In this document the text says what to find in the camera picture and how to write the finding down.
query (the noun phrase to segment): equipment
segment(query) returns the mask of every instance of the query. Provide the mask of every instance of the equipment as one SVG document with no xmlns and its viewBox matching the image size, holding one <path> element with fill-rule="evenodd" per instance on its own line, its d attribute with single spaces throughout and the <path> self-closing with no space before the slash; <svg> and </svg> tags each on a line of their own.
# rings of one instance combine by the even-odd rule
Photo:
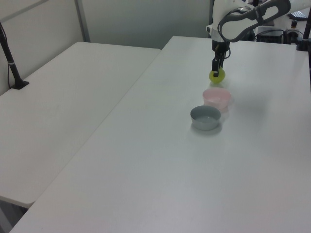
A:
<svg viewBox="0 0 311 233">
<path fill-rule="evenodd" d="M 242 0 L 215 0 L 213 24 L 207 26 L 215 52 L 209 75 L 212 82 L 219 83 L 225 77 L 222 68 L 231 55 L 230 42 L 241 40 L 248 31 L 273 19 L 310 6 L 311 0 L 270 0 L 256 7 Z"/>
</svg>

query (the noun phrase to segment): table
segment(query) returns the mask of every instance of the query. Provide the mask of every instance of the table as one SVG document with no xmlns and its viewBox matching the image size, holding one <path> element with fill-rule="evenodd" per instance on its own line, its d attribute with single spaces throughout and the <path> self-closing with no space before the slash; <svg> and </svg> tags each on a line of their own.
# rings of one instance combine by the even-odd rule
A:
<svg viewBox="0 0 311 233">
<path fill-rule="evenodd" d="M 160 50 L 76 43 L 0 97 L 0 200 L 29 208 Z"/>
<path fill-rule="evenodd" d="M 231 49 L 220 127 L 190 119 L 210 87 L 211 40 L 174 36 L 12 233 L 310 232 L 308 55 Z"/>
</svg>

